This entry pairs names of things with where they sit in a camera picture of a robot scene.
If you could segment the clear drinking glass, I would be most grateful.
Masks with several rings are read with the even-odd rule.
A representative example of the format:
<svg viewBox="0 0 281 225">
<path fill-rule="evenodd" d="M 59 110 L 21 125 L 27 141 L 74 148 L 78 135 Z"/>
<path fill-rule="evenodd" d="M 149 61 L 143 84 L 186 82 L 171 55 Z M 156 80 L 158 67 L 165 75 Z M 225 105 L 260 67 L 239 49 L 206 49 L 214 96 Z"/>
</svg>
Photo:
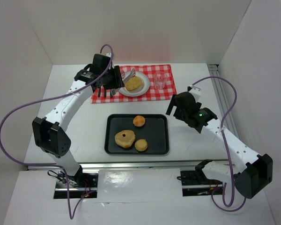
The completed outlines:
<svg viewBox="0 0 281 225">
<path fill-rule="evenodd" d="M 156 89 L 162 90 L 165 87 L 166 82 L 167 75 L 164 72 L 159 71 L 153 75 L 153 84 Z"/>
</svg>

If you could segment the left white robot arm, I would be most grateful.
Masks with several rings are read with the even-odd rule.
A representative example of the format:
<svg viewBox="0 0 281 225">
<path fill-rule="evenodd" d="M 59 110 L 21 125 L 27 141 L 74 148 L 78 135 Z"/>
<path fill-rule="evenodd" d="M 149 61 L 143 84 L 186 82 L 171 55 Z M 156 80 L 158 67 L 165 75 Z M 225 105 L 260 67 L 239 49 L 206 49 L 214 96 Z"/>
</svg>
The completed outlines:
<svg viewBox="0 0 281 225">
<path fill-rule="evenodd" d="M 119 66 L 113 67 L 110 59 L 109 56 L 95 54 L 93 62 L 74 77 L 68 96 L 63 97 L 43 118 L 36 117 L 32 122 L 36 146 L 62 166 L 76 183 L 83 182 L 88 176 L 70 151 L 71 140 L 66 134 L 70 121 L 96 89 L 103 87 L 115 94 L 129 78 L 135 76 L 135 71 L 132 71 L 128 77 L 123 77 Z"/>
</svg>

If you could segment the small round bun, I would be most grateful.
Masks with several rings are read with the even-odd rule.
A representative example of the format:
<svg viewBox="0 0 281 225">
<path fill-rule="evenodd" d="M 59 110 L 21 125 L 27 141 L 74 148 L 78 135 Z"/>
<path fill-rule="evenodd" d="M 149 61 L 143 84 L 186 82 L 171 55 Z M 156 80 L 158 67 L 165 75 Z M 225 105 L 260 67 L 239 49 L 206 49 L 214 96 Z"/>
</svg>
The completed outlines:
<svg viewBox="0 0 281 225">
<path fill-rule="evenodd" d="M 145 124 L 145 118 L 141 115 L 137 115 L 134 119 L 133 119 L 133 124 L 136 127 L 142 127 Z"/>
</svg>

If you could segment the speckled bread slice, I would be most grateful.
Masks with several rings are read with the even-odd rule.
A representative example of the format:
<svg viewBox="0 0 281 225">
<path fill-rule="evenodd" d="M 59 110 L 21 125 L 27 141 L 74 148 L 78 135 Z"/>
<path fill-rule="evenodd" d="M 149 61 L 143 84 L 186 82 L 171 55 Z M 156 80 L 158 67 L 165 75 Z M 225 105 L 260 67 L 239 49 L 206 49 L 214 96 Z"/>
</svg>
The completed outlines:
<svg viewBox="0 0 281 225">
<path fill-rule="evenodd" d="M 138 76 L 134 76 L 134 77 L 130 78 L 125 83 L 125 88 L 129 92 L 139 91 L 143 88 L 143 86 L 144 86 L 143 80 Z"/>
</svg>

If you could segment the black serving tray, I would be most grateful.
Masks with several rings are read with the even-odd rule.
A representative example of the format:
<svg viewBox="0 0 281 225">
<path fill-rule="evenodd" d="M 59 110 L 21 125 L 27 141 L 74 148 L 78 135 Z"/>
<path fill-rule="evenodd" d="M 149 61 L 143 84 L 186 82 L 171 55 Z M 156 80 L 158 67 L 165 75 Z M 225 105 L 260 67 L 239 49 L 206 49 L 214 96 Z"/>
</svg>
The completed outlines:
<svg viewBox="0 0 281 225">
<path fill-rule="evenodd" d="M 167 118 L 162 114 L 144 114 L 145 124 L 136 127 L 133 119 L 136 114 L 111 114 L 107 119 L 104 150 L 110 155 L 165 155 L 169 151 Z M 140 152 L 134 145 L 128 149 L 118 146 L 115 135 L 123 130 L 132 130 L 136 140 L 145 139 L 148 148 Z"/>
</svg>

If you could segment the aluminium side rail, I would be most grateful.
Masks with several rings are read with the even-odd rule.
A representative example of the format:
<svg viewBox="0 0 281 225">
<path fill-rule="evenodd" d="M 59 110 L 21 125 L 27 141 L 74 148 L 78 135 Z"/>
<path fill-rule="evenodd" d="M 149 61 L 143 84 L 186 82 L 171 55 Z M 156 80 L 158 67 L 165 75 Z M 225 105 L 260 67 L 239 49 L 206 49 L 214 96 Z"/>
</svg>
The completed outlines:
<svg viewBox="0 0 281 225">
<path fill-rule="evenodd" d="M 207 64 L 207 67 L 208 67 L 210 76 L 220 77 L 218 65 Z M 221 116 L 224 116 L 224 114 L 230 108 L 230 104 L 228 102 L 224 88 L 226 86 L 228 86 L 229 90 L 232 90 L 232 88 L 225 81 L 223 81 L 221 79 L 212 78 L 211 80 L 212 80 L 213 88 L 215 90 L 217 102 L 219 104 Z M 224 125 L 229 129 L 230 132 L 232 132 L 237 138 L 239 138 L 238 131 L 237 131 L 237 128 L 236 128 L 236 125 L 234 122 L 234 118 L 233 118 L 231 112 L 226 116 Z"/>
</svg>

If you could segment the small round muffin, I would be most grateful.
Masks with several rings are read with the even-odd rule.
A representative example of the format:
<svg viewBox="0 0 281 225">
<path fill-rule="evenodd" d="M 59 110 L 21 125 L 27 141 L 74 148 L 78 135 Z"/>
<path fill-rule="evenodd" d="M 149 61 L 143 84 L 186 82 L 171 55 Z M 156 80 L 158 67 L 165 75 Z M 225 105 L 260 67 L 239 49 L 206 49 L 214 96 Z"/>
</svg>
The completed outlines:
<svg viewBox="0 0 281 225">
<path fill-rule="evenodd" d="M 135 142 L 135 148 L 137 151 L 145 151 L 148 148 L 148 143 L 145 139 L 139 139 Z"/>
</svg>

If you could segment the flat bread with hole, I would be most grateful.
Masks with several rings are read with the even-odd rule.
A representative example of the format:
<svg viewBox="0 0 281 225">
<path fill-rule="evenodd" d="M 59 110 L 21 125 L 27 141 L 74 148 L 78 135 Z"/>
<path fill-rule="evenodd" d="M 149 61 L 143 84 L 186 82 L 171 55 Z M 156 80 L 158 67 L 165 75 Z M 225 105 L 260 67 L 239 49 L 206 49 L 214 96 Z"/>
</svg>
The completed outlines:
<svg viewBox="0 0 281 225">
<path fill-rule="evenodd" d="M 115 142 L 118 146 L 128 149 L 132 146 L 136 139 L 132 130 L 123 130 L 115 135 Z"/>
</svg>

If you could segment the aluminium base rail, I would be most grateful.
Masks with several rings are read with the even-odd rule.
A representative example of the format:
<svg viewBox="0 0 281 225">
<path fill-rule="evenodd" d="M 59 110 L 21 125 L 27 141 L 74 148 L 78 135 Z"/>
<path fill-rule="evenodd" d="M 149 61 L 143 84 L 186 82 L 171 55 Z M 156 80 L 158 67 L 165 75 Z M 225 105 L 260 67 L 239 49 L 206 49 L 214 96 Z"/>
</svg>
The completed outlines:
<svg viewBox="0 0 281 225">
<path fill-rule="evenodd" d="M 201 163 L 202 160 L 184 161 L 147 161 L 147 162 L 112 162 L 112 163 L 81 163 L 83 169 L 143 169 L 143 168 L 167 168 L 167 167 L 191 167 Z"/>
</svg>

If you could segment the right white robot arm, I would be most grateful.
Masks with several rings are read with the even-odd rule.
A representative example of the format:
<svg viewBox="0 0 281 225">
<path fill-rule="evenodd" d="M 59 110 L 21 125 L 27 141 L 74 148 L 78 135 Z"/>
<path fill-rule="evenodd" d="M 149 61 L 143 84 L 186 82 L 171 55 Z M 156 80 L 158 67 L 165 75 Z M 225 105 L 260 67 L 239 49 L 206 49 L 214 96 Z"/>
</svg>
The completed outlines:
<svg viewBox="0 0 281 225">
<path fill-rule="evenodd" d="M 268 154 L 260 155 L 250 149 L 222 127 L 217 116 L 210 109 L 202 108 L 192 93 L 186 91 L 173 95 L 167 115 L 170 115 L 173 107 L 176 107 L 176 119 L 184 121 L 224 150 L 236 167 L 235 172 L 230 172 L 228 165 L 206 159 L 195 167 L 201 178 L 234 184 L 237 191 L 247 199 L 252 199 L 272 181 L 273 159 Z"/>
</svg>

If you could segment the white round plate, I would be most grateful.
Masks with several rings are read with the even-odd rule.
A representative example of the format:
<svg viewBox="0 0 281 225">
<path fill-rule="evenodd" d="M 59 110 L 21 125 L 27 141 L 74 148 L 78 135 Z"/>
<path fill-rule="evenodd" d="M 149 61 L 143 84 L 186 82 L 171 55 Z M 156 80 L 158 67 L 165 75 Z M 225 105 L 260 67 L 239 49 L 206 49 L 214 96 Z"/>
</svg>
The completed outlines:
<svg viewBox="0 0 281 225">
<path fill-rule="evenodd" d="M 139 71 L 136 71 L 136 76 L 142 80 L 142 85 L 132 91 L 128 91 L 126 87 L 123 87 L 119 90 L 119 93 L 128 97 L 138 97 L 145 94 L 150 87 L 149 78 L 145 74 Z"/>
</svg>

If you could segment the red checkered cloth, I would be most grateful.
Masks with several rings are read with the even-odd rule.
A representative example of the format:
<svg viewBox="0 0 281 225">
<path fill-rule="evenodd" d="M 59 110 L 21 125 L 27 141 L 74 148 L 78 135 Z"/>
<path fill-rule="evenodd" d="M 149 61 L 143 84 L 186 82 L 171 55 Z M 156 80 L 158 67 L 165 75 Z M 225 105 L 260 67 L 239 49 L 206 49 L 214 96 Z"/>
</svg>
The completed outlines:
<svg viewBox="0 0 281 225">
<path fill-rule="evenodd" d="M 148 91 L 138 97 L 128 97 L 119 93 L 119 91 L 110 98 L 110 91 L 107 91 L 107 97 L 104 98 L 104 89 L 101 90 L 101 96 L 98 97 L 98 90 L 95 91 L 93 96 L 90 98 L 91 103 L 118 103 L 118 102 L 137 102 L 137 101 L 158 101 L 158 100 L 169 100 L 173 94 L 176 94 L 176 86 L 171 70 L 171 65 L 161 64 L 161 65 L 144 65 L 144 66 L 120 66 L 121 71 L 128 72 L 131 69 L 135 68 L 136 71 L 142 72 L 145 74 L 150 81 L 150 87 Z M 164 72 L 167 75 L 167 82 L 165 87 L 162 90 L 158 90 L 154 87 L 153 84 L 153 75 L 156 72 Z"/>
</svg>

